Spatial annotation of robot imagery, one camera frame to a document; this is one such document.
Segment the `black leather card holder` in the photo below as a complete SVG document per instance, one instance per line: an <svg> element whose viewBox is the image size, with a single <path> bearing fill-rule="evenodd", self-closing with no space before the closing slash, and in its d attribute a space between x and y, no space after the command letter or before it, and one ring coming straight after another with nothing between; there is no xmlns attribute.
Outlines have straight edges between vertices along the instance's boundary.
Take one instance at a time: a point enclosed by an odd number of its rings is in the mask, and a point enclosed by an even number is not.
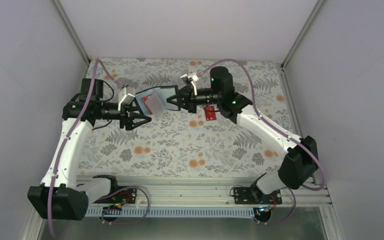
<svg viewBox="0 0 384 240"><path fill-rule="evenodd" d="M165 111L169 111L166 109L167 105L167 97L173 94L174 87L177 87L177 85L169 85L169 86L155 86L148 89L145 89L143 91L140 91L136 93L135 100L136 103L141 107L141 109L147 113L147 116L153 116L153 117L160 117ZM148 103L148 106L150 107L152 114L148 114L148 111L146 110L143 102L142 97L147 96L149 94L153 95L152 102Z"/></svg>

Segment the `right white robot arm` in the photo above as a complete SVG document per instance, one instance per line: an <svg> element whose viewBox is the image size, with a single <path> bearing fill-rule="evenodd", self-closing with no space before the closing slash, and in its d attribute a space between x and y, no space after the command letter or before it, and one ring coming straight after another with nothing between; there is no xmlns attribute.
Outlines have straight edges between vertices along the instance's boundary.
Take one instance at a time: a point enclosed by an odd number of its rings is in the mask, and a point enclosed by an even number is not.
<svg viewBox="0 0 384 240"><path fill-rule="evenodd" d="M234 124L250 131L272 147L283 159L274 173L265 173L252 183L251 198L264 203L270 193L290 188L297 190L317 170L318 150L316 140L291 133L259 112L256 104L236 92L233 76L224 66L209 71L210 87L197 88L196 74L184 74L185 86L166 99L189 113L196 113L198 106L217 105L220 114Z"/></svg>

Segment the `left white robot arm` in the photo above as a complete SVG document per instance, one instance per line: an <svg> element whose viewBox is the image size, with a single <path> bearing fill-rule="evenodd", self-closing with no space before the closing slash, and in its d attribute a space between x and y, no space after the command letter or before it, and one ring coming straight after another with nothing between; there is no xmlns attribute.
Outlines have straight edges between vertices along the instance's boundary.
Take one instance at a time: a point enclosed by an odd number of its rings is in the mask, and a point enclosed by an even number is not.
<svg viewBox="0 0 384 240"><path fill-rule="evenodd" d="M113 103L104 99L104 81L84 78L80 92L63 108L61 135L52 162L38 186L31 186L27 198L42 219L82 220L90 204L109 203L121 209L136 201L136 191L123 190L113 175L96 175L78 183L79 163L97 120L118 121L119 127L134 130L151 122L135 106L136 100Z"/></svg>

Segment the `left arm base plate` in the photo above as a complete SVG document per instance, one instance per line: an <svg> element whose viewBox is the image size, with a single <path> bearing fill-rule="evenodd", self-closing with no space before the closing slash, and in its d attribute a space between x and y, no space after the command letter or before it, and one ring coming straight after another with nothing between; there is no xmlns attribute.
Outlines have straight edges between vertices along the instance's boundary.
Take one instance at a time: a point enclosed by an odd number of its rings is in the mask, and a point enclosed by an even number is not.
<svg viewBox="0 0 384 240"><path fill-rule="evenodd" d="M94 201L94 204L134 204L136 202L137 189L129 188L123 191L117 191L111 196L102 197Z"/></svg>

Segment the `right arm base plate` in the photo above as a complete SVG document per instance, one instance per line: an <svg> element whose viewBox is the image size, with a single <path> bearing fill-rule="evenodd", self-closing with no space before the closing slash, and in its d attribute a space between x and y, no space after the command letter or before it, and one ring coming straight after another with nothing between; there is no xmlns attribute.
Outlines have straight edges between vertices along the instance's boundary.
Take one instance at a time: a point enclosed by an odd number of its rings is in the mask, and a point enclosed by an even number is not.
<svg viewBox="0 0 384 240"><path fill-rule="evenodd" d="M234 198L236 205L278 205L283 202L280 190L264 194L257 187L251 186L234 185L229 195Z"/></svg>

